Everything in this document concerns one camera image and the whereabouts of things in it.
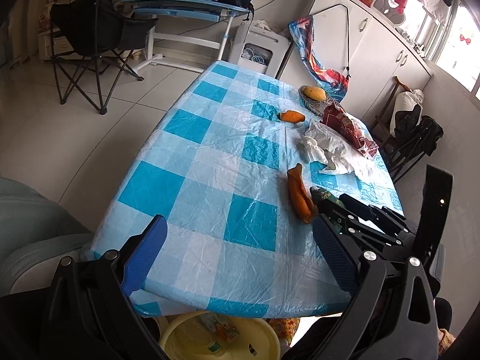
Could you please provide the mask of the white plastic bag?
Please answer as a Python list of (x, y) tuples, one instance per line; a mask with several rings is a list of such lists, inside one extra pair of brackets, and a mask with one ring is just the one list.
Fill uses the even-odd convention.
[(306, 131), (300, 135), (300, 144), (310, 163), (325, 165), (322, 172), (329, 175), (355, 173), (357, 177), (372, 174), (372, 166), (358, 150), (341, 135), (320, 121), (311, 119)]

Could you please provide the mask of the red snack bag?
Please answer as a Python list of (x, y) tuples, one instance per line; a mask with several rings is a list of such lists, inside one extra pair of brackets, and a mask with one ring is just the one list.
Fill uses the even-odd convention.
[(364, 135), (358, 123), (337, 102), (332, 102), (325, 108), (322, 123), (341, 135), (364, 157), (372, 159), (376, 155), (377, 144)]

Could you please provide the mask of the small orange peel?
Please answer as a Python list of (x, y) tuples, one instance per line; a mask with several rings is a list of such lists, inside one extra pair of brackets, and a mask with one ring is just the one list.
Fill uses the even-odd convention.
[(278, 118), (281, 121), (292, 123), (292, 124), (298, 124), (305, 121), (305, 116), (303, 114), (299, 113), (298, 111), (292, 111), (292, 110), (279, 113)]

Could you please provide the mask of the yellow plastic trash bucket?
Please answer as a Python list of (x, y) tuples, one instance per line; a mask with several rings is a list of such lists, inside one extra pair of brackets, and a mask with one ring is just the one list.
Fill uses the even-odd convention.
[(201, 310), (178, 315), (160, 333), (169, 359), (279, 359), (277, 334), (263, 319)]

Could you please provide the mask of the blue checkered plastic tablecloth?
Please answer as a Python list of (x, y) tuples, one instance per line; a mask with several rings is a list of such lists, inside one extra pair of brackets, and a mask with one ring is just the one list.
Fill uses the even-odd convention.
[(156, 215), (168, 236), (131, 301), (148, 316), (196, 309), (247, 318), (342, 311), (340, 289), (310, 225), (289, 200), (287, 172), (306, 186), (401, 210), (380, 155), (368, 180), (324, 173), (300, 144), (307, 123), (296, 88), (232, 63), (208, 67), (172, 105), (139, 151), (86, 256), (119, 250)]

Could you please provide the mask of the colourful crochet slipper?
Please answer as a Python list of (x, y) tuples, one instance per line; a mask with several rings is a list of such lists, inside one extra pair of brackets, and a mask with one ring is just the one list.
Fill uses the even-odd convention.
[(282, 345), (291, 345), (300, 324), (300, 318), (267, 319)]

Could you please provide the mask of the black folded stroller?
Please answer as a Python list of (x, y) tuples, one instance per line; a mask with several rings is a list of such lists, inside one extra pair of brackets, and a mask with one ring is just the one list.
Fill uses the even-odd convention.
[(397, 111), (394, 121), (394, 142), (385, 165), (396, 184), (423, 157), (433, 154), (443, 137), (443, 128), (432, 117), (422, 115), (418, 104), (411, 111)]

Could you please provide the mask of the woven fruit plate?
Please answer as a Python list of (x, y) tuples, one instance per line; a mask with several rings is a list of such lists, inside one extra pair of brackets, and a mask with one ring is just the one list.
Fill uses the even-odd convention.
[(312, 114), (322, 118), (326, 107), (330, 106), (335, 101), (328, 94), (326, 94), (325, 100), (321, 100), (321, 101), (320, 100), (314, 100), (304, 93), (304, 90), (306, 88), (307, 88), (306, 85), (302, 85), (298, 88), (298, 94), (301, 97), (302, 104), (309, 111), (311, 111)]

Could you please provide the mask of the grey green sofa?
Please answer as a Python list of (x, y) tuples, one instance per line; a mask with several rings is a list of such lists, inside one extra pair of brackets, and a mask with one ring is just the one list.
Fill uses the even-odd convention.
[(50, 286), (59, 260), (80, 259), (94, 233), (59, 204), (1, 179), (1, 295)]

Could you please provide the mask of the yellow mango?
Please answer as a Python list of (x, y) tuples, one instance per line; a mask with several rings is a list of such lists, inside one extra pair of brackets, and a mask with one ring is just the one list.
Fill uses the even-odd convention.
[(303, 94), (316, 102), (324, 102), (327, 99), (326, 92), (320, 87), (304, 86)]

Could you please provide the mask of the white storage cabinet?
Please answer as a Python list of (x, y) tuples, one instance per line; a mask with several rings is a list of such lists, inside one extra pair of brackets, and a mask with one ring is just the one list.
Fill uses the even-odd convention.
[(341, 104), (346, 111), (371, 125), (386, 105), (395, 78), (411, 89), (424, 89), (431, 72), (376, 10), (358, 0), (307, 0), (302, 16), (314, 18), (313, 48), (326, 68), (339, 72), (344, 69), (347, 13), (351, 78)]

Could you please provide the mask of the black folding camp chair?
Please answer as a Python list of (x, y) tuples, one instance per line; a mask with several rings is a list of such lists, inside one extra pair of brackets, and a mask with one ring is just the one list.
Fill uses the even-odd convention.
[[(55, 3), (49, 11), (49, 35), (52, 37), (54, 29), (58, 29), (72, 47), (59, 53), (52, 51), (50, 56), (59, 102), (64, 105), (75, 89), (99, 114), (105, 115), (122, 74), (143, 80), (129, 65), (128, 58), (134, 51), (146, 46), (147, 35), (156, 24), (156, 18), (122, 15), (116, 10), (113, 0)], [(107, 66), (115, 65), (117, 68), (107, 95), (103, 94), (101, 85), (103, 71), (100, 63), (104, 59), (108, 60)], [(95, 74), (97, 102), (80, 87), (80, 81), (87, 71)]]

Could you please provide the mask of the blue study desk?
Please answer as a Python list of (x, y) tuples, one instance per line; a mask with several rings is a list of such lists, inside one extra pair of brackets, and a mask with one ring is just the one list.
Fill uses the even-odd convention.
[(174, 63), (165, 59), (161, 54), (154, 52), (156, 41), (173, 41), (197, 47), (209, 48), (217, 51), (216, 58), (223, 58), (227, 40), (233, 20), (239, 16), (248, 16), (251, 10), (244, 7), (215, 2), (210, 0), (115, 0), (119, 4), (130, 5), (135, 14), (139, 16), (150, 16), (151, 18), (171, 17), (183, 20), (201, 20), (218, 24), (226, 23), (221, 41), (211, 41), (199, 37), (188, 37), (185, 33), (171, 34), (161, 33), (151, 29), (147, 35), (145, 46), (145, 60), (139, 63), (133, 70), (139, 73), (149, 65), (165, 66), (169, 68), (182, 69), (189, 72), (201, 73), (203, 69), (193, 67), (185, 63)]

